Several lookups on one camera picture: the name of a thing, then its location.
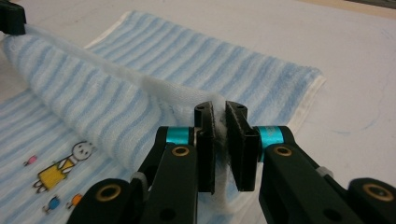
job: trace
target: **cartoon character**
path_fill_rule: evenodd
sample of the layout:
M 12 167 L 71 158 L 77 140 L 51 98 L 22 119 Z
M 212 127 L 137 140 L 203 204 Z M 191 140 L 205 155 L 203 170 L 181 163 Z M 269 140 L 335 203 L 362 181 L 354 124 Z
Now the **cartoon character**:
M 79 161 L 85 161 L 91 156 L 93 149 L 92 143 L 80 142 L 75 144 L 72 149 L 72 155 L 55 162 L 38 173 L 38 180 L 33 184 L 33 187 L 37 189 L 36 193 L 49 191 L 63 179 L 66 179 Z
M 50 201 L 49 204 L 46 206 L 43 206 L 43 212 L 45 212 L 47 215 L 50 213 L 51 210 L 54 210 L 59 206 L 61 203 L 61 199 L 57 195 L 53 197 Z
M 34 155 L 34 156 L 32 156 L 31 158 L 29 158 L 29 160 L 25 161 L 25 162 L 23 163 L 23 165 L 24 165 L 24 166 L 28 166 L 28 165 L 34 163 L 36 160 L 37 160 L 37 156 Z
M 66 204 L 66 208 L 67 208 L 67 209 L 70 209 L 70 208 L 72 208 L 73 206 L 76 206 L 76 205 L 79 203 L 79 201 L 81 201 L 81 198 L 82 198 L 82 195 L 81 195 L 81 194 L 76 194 L 76 195 L 72 198 L 72 201 L 71 201 L 70 203 L 67 203 L 67 204 Z

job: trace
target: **yellow cartoon figure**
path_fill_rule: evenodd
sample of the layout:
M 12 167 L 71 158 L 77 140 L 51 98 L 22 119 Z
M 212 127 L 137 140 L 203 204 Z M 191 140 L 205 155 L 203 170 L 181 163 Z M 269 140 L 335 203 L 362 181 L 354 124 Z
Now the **yellow cartoon figure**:
M 91 156 L 93 149 L 92 143 L 80 142 L 75 144 L 72 155 L 38 173 L 38 180 L 33 184 L 33 187 L 37 189 L 36 193 L 51 190 L 59 182 L 66 179 L 79 161 L 85 161 Z

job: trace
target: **folded towel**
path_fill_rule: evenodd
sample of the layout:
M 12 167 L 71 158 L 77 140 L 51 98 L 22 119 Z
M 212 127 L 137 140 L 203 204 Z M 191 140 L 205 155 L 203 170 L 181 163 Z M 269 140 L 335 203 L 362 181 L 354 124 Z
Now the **folded towel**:
M 0 105 L 5 223 L 66 222 L 92 184 L 129 179 L 159 126 L 191 126 L 201 102 L 214 103 L 220 129 L 227 99 L 249 108 L 251 124 L 288 124 L 295 131 L 323 83 L 316 68 L 142 12 L 124 15 L 89 51 L 35 27 L 26 30 L 4 41 L 9 61 L 30 86 Z M 198 222 L 237 222 L 257 192 L 237 192 L 226 162 L 216 168 L 216 193 L 199 194 Z

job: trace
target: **striped towel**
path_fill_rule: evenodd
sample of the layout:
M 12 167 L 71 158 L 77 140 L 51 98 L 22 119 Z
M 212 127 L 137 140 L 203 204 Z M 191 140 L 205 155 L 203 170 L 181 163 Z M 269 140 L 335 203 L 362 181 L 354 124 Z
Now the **striped towel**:
M 30 88 L 0 105 L 2 223 L 66 222 L 91 185 L 129 179 L 159 126 L 191 126 L 201 102 L 214 103 L 219 127 L 227 99 L 249 108 L 251 124 L 295 131 L 323 83 L 316 68 L 143 12 L 125 14 L 88 50 L 26 29 L 4 41 Z M 237 192 L 226 162 L 216 178 L 215 195 L 199 194 L 198 222 L 239 222 L 257 192 Z M 257 213 L 244 220 L 256 222 Z

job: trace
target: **table surface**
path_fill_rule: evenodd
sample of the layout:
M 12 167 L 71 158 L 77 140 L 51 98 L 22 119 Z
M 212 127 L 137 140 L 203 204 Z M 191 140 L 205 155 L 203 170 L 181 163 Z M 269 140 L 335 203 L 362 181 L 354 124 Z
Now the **table surface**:
M 25 8 L 28 23 L 82 47 L 125 11 L 141 10 L 235 45 L 315 66 L 327 81 L 296 134 L 297 143 L 332 170 L 343 187 L 358 177 L 396 186 L 396 10 L 370 7 L 385 11 L 382 16 L 361 13 L 355 3 L 349 3 L 354 10 L 345 10 L 307 1 L 14 2 Z M 0 102 L 25 89 L 1 52 Z

